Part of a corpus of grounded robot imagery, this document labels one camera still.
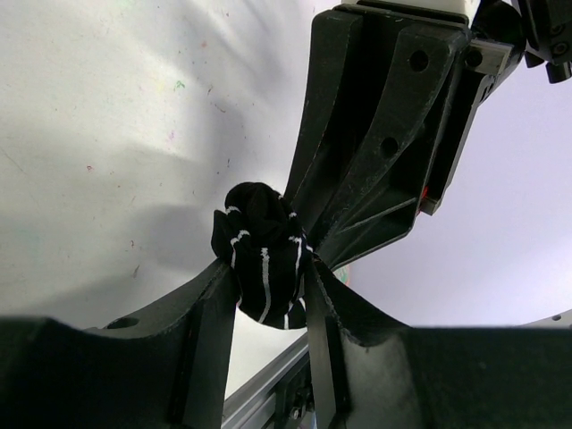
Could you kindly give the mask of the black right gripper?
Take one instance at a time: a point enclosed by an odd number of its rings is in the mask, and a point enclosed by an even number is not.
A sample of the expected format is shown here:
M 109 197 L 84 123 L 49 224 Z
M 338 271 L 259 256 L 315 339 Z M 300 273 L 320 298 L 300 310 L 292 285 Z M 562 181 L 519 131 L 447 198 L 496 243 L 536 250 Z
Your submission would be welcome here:
M 312 230 L 313 245 L 331 268 L 405 237 L 419 208 L 428 215 L 437 211 L 477 108 L 520 63 L 545 66 L 551 84 L 571 77 L 569 1 L 369 1 L 367 6 L 465 18 L 473 39 L 434 159 L 468 33 L 436 24 L 409 24 L 397 32 L 373 117 Z

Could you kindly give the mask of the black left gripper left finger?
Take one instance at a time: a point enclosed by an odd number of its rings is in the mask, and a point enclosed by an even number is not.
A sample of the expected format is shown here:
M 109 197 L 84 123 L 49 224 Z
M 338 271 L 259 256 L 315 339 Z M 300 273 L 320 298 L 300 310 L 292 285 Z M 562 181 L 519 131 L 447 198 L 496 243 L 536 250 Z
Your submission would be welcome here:
M 4 428 L 218 428 L 236 283 L 216 261 L 102 329 L 1 321 Z

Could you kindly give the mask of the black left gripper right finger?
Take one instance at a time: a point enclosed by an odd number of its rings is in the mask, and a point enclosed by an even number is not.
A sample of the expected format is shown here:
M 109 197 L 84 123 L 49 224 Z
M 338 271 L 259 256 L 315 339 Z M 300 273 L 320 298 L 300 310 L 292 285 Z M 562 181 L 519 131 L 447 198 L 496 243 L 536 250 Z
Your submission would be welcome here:
M 570 427 L 570 330 L 414 328 L 320 260 L 304 282 L 319 427 Z

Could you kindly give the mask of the black white striped sock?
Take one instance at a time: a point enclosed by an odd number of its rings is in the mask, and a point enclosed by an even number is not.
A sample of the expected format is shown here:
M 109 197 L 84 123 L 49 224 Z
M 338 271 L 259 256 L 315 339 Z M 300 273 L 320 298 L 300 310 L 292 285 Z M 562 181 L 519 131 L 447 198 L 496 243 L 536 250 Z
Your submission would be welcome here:
M 262 182 L 232 188 L 214 212 L 211 246 L 236 277 L 242 313 L 279 330 L 307 327 L 302 277 L 313 249 L 283 195 Z

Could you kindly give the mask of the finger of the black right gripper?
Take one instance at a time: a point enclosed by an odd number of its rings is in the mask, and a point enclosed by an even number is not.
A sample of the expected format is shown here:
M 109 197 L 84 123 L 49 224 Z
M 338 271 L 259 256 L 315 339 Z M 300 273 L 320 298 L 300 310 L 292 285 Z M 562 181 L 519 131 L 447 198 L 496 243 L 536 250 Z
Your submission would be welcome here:
M 307 90 L 285 191 L 312 241 L 346 241 L 364 174 L 358 59 L 364 17 L 326 11 L 312 23 Z

